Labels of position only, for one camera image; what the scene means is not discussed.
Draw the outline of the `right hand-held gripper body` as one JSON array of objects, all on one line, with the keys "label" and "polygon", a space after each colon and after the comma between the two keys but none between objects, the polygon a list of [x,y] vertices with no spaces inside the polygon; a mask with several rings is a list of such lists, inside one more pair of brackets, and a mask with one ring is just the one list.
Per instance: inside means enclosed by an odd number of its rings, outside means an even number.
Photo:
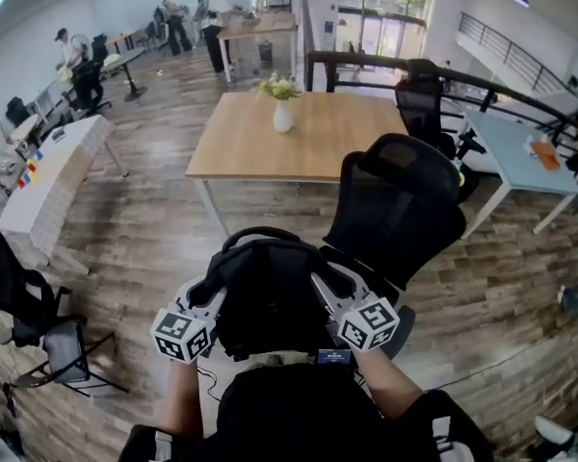
[{"label": "right hand-held gripper body", "polygon": [[388,343],[399,324],[400,318],[389,300],[371,295],[342,315],[337,337],[354,350],[367,352]]}]

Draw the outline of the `black backpack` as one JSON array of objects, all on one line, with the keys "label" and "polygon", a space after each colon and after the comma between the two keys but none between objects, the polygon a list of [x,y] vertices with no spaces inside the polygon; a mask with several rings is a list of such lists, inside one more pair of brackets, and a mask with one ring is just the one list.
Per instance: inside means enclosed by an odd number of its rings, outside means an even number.
[{"label": "black backpack", "polygon": [[205,275],[205,306],[218,290],[227,289],[213,330],[226,355],[239,362],[256,354],[296,351],[313,356],[333,348],[331,314],[311,284],[312,273],[342,303],[352,299],[354,282],[295,234],[255,226],[230,236]]}]

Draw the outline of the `black mesh office chair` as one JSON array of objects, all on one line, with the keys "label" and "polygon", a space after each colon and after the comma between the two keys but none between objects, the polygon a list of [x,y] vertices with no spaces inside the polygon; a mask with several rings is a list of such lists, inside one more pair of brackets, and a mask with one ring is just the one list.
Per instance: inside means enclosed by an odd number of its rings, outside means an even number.
[{"label": "black mesh office chair", "polygon": [[417,271],[462,236],[460,174],[427,143],[385,134],[345,156],[331,228],[320,251],[396,304]]}]

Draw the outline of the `person's left forearm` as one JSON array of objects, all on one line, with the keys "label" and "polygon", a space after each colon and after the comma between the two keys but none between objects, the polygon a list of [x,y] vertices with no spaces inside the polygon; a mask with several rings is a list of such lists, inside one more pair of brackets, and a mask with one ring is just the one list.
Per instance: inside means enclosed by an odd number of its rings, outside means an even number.
[{"label": "person's left forearm", "polygon": [[157,426],[187,440],[203,438],[197,363],[171,362],[167,394]]}]

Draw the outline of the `person's right forearm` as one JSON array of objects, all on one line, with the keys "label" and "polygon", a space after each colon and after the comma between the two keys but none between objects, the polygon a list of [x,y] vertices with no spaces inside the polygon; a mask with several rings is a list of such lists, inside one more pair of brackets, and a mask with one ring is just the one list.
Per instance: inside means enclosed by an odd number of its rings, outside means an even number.
[{"label": "person's right forearm", "polygon": [[352,352],[374,403],[388,420],[400,419],[424,395],[381,348]]}]

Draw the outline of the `black chair at left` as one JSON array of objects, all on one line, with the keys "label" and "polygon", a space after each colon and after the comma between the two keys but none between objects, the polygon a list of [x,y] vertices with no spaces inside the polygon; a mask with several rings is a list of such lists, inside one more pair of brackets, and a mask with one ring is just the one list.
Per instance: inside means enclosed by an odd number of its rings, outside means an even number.
[{"label": "black chair at left", "polygon": [[59,314],[61,299],[71,290],[54,291],[44,276],[20,264],[5,237],[0,234],[0,311],[13,318],[13,326],[1,336],[3,345],[40,347],[47,359],[20,375],[11,386],[35,389],[50,383],[67,387],[86,398],[111,388],[129,390],[91,370],[89,356],[116,339],[110,333],[90,343],[84,339],[87,319],[81,315]]}]

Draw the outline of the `small chest screen device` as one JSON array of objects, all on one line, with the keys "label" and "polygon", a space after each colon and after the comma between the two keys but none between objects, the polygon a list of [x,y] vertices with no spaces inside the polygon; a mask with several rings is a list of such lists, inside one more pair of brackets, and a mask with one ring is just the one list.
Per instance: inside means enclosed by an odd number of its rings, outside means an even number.
[{"label": "small chest screen device", "polygon": [[316,357],[318,365],[350,366],[352,361],[353,355],[349,349],[319,349]]}]

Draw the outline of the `person's black clothing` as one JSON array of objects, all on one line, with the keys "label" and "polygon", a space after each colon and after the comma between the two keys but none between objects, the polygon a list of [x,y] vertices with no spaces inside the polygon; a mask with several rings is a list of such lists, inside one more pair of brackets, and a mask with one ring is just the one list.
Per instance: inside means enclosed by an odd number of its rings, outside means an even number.
[{"label": "person's black clothing", "polygon": [[239,373],[217,430],[196,440],[135,425],[118,462],[494,462],[490,443],[444,392],[386,419],[353,377],[298,363]]}]

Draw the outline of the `white clothed table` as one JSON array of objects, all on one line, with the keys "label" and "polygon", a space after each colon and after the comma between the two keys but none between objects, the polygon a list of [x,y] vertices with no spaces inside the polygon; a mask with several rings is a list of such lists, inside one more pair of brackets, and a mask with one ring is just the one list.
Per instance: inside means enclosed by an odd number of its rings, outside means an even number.
[{"label": "white clothed table", "polygon": [[129,174],[112,145],[114,130],[104,116],[90,116],[69,123],[60,139],[41,145],[35,180],[13,191],[0,216],[0,234],[9,245],[46,265],[59,258],[79,273],[90,273],[58,240],[74,196],[101,150],[109,153],[122,176]]}]

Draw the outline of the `white vase with flowers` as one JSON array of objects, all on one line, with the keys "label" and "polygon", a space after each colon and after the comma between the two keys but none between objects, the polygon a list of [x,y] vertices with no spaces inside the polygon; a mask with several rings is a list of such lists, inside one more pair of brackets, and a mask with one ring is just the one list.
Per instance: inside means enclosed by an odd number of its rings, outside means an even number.
[{"label": "white vase with flowers", "polygon": [[275,101],[273,125],[277,132],[285,134],[293,128],[293,117],[289,108],[289,101],[302,95],[294,79],[280,76],[276,71],[263,80],[258,91]]}]

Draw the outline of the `pile of colourful blocks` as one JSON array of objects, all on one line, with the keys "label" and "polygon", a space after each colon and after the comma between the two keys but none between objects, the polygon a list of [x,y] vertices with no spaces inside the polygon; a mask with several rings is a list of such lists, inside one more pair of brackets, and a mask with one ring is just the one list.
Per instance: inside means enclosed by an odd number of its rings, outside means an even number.
[{"label": "pile of colourful blocks", "polygon": [[43,159],[43,154],[38,150],[34,155],[26,160],[26,168],[17,179],[17,187],[23,189],[25,186],[34,183],[37,178],[39,162]]}]

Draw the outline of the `black curved railing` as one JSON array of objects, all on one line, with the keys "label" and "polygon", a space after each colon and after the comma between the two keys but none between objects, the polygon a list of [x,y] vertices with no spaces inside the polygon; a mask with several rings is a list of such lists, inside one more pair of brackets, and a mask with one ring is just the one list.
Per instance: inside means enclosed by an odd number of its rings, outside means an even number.
[{"label": "black curved railing", "polygon": [[565,157],[570,160],[573,171],[578,173],[578,120],[576,117],[574,115],[566,115],[560,110],[524,93],[453,69],[439,67],[425,59],[402,60],[360,53],[332,51],[311,51],[306,54],[305,87],[308,91],[313,90],[314,67],[316,64],[322,64],[325,67],[328,92],[334,92],[338,86],[381,90],[396,90],[398,88],[397,86],[386,84],[342,81],[338,75],[338,67],[340,65],[355,65],[359,68],[371,66],[374,68],[399,69],[407,74],[408,79],[426,78],[437,80],[439,83],[449,81],[456,86],[463,85],[475,90],[481,90],[485,93],[481,99],[461,95],[451,90],[442,92],[440,96],[457,103],[477,106],[483,113],[492,110],[533,124],[538,131],[548,135],[555,145],[561,146],[570,152]]}]

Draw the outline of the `orange item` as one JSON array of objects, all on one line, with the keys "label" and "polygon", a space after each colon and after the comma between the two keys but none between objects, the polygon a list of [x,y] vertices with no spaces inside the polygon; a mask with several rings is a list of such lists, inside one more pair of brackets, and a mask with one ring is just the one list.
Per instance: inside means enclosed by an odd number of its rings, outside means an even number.
[{"label": "orange item", "polygon": [[534,141],[531,143],[531,149],[546,170],[555,171],[560,168],[557,152],[550,143]]}]

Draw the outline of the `black stair railing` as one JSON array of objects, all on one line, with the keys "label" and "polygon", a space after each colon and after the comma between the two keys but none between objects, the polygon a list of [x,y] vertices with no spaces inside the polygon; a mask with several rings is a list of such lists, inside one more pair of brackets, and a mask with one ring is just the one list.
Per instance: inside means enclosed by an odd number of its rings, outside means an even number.
[{"label": "black stair railing", "polygon": [[532,95],[576,92],[522,47],[479,19],[460,14],[457,44],[511,89]]}]

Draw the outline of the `grey pedestal table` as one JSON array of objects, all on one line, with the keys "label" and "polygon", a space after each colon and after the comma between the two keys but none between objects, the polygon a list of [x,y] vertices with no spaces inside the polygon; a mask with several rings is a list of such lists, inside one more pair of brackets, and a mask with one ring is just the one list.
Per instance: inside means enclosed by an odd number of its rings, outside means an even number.
[{"label": "grey pedestal table", "polygon": [[129,92],[124,96],[125,102],[135,101],[143,96],[147,91],[146,87],[138,88],[136,86],[129,70],[129,65],[134,60],[140,58],[144,53],[145,50],[143,48],[136,48],[128,50],[123,54],[111,55],[106,58],[104,65],[101,67],[102,74],[114,72],[119,69],[124,72],[129,86]]}]

